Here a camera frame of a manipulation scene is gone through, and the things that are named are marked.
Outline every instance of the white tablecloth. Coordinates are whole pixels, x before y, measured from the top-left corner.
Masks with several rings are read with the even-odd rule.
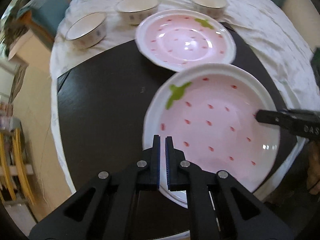
[[[134,39],[134,26],[123,23],[115,11],[120,0],[72,0],[60,23],[52,49],[50,72],[52,76],[52,134],[59,163],[66,181],[74,193],[63,153],[57,108],[57,78],[81,62]],[[160,0],[159,11],[165,9],[193,9],[190,0]],[[320,109],[319,89],[310,66],[312,51],[283,11],[270,0],[228,0],[229,7],[221,21],[230,23],[247,42],[262,62],[280,91],[288,108]],[[107,36],[89,49],[79,50],[65,41],[68,28],[81,17],[97,11],[107,12]],[[291,154],[255,195],[263,200],[281,182],[299,154],[305,140],[298,143]]]

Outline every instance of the floor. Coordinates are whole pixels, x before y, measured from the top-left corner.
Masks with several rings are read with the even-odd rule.
[[[13,100],[13,114],[21,120],[27,152],[34,169],[29,181],[36,204],[31,206],[31,210],[38,221],[71,195],[57,159],[50,129],[50,96],[49,59],[42,59],[39,64],[38,57],[33,57],[26,68],[21,90]]]

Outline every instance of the green leaf design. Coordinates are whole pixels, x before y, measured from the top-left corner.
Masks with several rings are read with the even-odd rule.
[[[208,23],[208,20],[202,20],[202,19],[196,18],[195,21],[199,22],[201,24],[201,26],[204,28],[209,28],[209,29],[214,30],[214,27]]]
[[[171,90],[172,95],[168,99],[168,101],[165,105],[165,109],[168,110],[172,106],[174,100],[180,100],[183,97],[186,88],[188,86],[190,86],[191,84],[192,84],[192,82],[187,82],[187,83],[183,84],[181,87],[177,87],[176,85],[171,84],[169,86],[169,89]]]

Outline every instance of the dark table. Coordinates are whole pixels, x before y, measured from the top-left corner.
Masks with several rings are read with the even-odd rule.
[[[277,109],[285,108],[279,91],[250,47],[232,30],[233,64],[255,76]],[[76,189],[98,172],[111,173],[140,160],[146,110],[158,88],[174,72],[154,65],[130,41],[109,49],[58,79],[62,144]],[[281,129],[279,153],[269,178],[289,155],[296,137]],[[189,229],[188,210],[159,192],[142,192],[134,239],[154,239]]]

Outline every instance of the strawberry-patterned plate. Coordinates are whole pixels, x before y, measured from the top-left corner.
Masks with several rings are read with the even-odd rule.
[[[236,45],[216,20],[194,11],[173,9],[153,14],[138,26],[139,51],[153,63],[181,71],[204,63],[231,63]]]
[[[203,170],[226,170],[253,192],[271,170],[279,145],[278,126],[255,119],[259,109],[275,111],[268,91],[251,74],[211,63],[173,75],[155,94],[144,120],[143,147],[161,136],[160,191],[181,206],[186,193],[166,183],[164,140],[172,136],[186,160]]]

